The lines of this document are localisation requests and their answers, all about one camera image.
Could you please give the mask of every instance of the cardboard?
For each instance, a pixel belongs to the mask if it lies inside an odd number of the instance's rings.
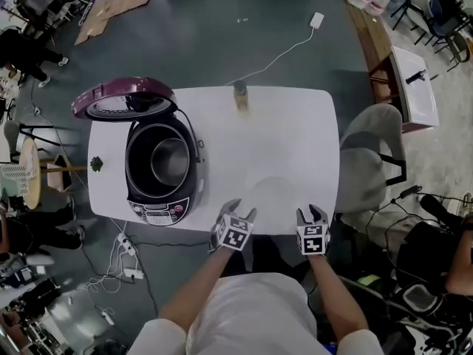
[[[111,17],[125,13],[127,10],[140,7],[148,3],[148,1],[149,0],[95,0],[74,45],[81,44],[91,37],[102,34]]]

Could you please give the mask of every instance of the black chair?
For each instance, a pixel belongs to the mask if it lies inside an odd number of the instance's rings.
[[[453,55],[450,63],[455,61],[455,65],[450,67],[447,72],[450,72],[455,67],[458,67],[458,64],[460,63],[466,63],[471,58],[468,42],[466,42],[466,39],[459,32],[453,32],[453,34],[445,38],[444,42],[439,44],[444,44],[444,46],[435,51],[435,54],[439,53],[443,49],[449,48]]]

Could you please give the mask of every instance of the shoe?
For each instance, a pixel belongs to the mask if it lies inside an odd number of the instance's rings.
[[[51,81],[51,77],[48,76],[45,81],[42,81],[40,84],[38,84],[38,88],[43,88],[46,84],[48,84]]]
[[[69,58],[63,57],[62,60],[58,63],[59,66],[65,66],[69,63]]]
[[[78,249],[82,249],[82,245],[84,244],[84,241],[86,239],[86,232],[85,228],[82,225],[79,225],[76,229],[75,235],[79,236],[79,239],[81,240],[81,245],[78,247]]]
[[[67,205],[72,210],[72,221],[77,220],[77,214],[75,213],[75,199],[72,195],[67,195]]]

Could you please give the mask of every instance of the white cable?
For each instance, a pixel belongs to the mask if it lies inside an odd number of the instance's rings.
[[[235,79],[235,80],[232,80],[232,81],[229,81],[227,84],[225,84],[226,86],[234,83],[235,81],[238,81],[238,80],[243,80],[243,79],[246,79],[246,78],[249,78],[250,76],[252,75],[256,75],[256,74],[259,74],[261,72],[264,72],[266,71],[269,67],[271,67],[273,64],[276,63],[276,61],[281,58],[283,55],[287,54],[288,52],[290,52],[293,48],[295,47],[298,47],[299,45],[301,44],[305,44],[306,42],[310,41],[312,39],[312,36],[313,36],[313,31],[314,31],[314,28],[312,28],[312,31],[310,32],[310,37],[302,42],[299,42],[298,44],[295,44],[293,45],[289,50],[286,50],[284,51],[282,54],[279,54],[271,63],[269,63],[269,65],[267,65],[264,69],[260,70],[260,71],[255,71],[255,72],[252,72],[251,74],[248,74],[246,76],[243,76],[242,78],[238,78],[238,79]]]

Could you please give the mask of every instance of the person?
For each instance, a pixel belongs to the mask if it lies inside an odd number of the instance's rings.
[[[51,279],[46,279],[12,300],[8,305],[10,311],[3,314],[2,318],[8,326],[35,320],[43,315],[45,309],[59,296],[61,293],[55,283]]]
[[[56,212],[30,212],[20,217],[7,217],[6,204],[1,201],[0,254],[32,254],[42,245],[60,249],[79,249],[84,241],[84,228],[74,234],[56,226],[75,220],[75,201],[68,197],[67,205]]]
[[[64,66],[69,59],[52,50],[42,47],[36,40],[27,38],[15,29],[7,29],[0,34],[0,66],[10,71],[9,78],[13,78],[17,70],[29,74],[40,81],[39,88],[43,88],[51,81],[38,66],[42,61],[50,61]]]
[[[239,251],[220,247],[147,322],[129,355],[329,354],[317,341],[298,272],[283,266],[279,252],[261,252],[267,237],[253,236],[253,273]],[[378,339],[356,301],[323,255],[310,255],[339,355],[381,355]]]

